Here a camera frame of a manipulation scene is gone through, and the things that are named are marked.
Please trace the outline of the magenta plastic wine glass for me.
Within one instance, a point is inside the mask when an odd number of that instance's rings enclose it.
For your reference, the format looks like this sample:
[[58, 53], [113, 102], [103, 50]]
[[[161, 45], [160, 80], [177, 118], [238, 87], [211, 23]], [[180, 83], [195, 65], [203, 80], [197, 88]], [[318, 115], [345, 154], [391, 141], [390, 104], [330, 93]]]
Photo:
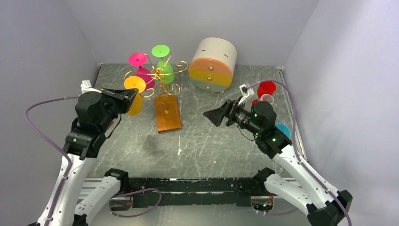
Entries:
[[154, 88], [155, 80], [150, 75], [151, 71], [149, 71], [148, 69], [143, 67], [143, 65], [146, 63], [146, 61], [147, 61], [147, 55], [143, 52], [133, 53], [128, 58], [128, 63], [133, 67], [137, 67], [135, 76], [138, 76], [145, 81], [145, 83], [146, 83], [145, 89], [148, 90], [150, 88]]

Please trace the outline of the clear plastic wine glass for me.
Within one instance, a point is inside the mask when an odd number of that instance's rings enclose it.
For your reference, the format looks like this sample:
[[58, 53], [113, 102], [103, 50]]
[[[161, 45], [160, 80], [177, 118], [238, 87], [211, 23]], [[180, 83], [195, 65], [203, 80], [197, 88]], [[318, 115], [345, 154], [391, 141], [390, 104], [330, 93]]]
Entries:
[[260, 101], [269, 102], [271, 105], [274, 103], [274, 97], [270, 94], [263, 94], [260, 98]]

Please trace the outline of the green plastic wine glass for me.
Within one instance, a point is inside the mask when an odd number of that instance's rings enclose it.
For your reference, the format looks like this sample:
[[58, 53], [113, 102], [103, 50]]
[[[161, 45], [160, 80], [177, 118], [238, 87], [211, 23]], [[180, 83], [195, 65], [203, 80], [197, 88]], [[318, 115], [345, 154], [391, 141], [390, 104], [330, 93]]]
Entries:
[[152, 48], [152, 55], [160, 58], [156, 68], [160, 72], [160, 78], [166, 84], [170, 84], [175, 76], [174, 70], [170, 62], [168, 62], [168, 57], [170, 54], [170, 48], [167, 45], [159, 44]]

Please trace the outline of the blue plastic wine glass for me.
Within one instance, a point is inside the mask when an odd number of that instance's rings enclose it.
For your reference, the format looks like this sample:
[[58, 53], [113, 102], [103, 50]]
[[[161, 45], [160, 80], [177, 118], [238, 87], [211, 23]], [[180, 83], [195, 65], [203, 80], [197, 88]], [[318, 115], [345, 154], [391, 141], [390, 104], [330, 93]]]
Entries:
[[277, 123], [277, 124], [275, 124], [275, 126], [280, 131], [282, 131], [285, 134], [285, 136], [287, 136], [288, 138], [291, 138], [291, 130], [288, 126], [286, 126], [285, 124], [282, 124], [282, 123]]

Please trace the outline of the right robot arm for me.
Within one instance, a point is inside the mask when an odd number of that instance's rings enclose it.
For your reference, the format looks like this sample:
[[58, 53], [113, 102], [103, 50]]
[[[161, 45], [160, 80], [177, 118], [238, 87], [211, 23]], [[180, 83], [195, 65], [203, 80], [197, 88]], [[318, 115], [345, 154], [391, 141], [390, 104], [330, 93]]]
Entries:
[[347, 190], [339, 191], [327, 182], [295, 149], [293, 141], [275, 125], [276, 113], [269, 102], [259, 101], [250, 111], [238, 100], [227, 100], [203, 115], [215, 126], [227, 119], [226, 126], [236, 124], [254, 136], [258, 149], [282, 166], [299, 185], [286, 181], [269, 168], [257, 173], [254, 190], [265, 195], [275, 194], [307, 216], [312, 226], [336, 226], [348, 211], [353, 196]]

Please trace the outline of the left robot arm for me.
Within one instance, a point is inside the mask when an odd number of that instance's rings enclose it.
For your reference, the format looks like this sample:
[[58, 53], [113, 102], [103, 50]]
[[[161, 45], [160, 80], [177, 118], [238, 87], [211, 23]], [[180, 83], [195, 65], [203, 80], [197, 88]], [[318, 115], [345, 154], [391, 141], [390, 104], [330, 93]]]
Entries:
[[93, 89], [78, 96], [77, 118], [65, 138], [62, 163], [50, 199], [35, 226], [88, 226], [113, 195], [130, 190], [128, 173], [109, 170], [94, 191], [78, 201], [88, 171], [108, 139], [106, 132], [114, 119], [127, 113], [138, 89]]

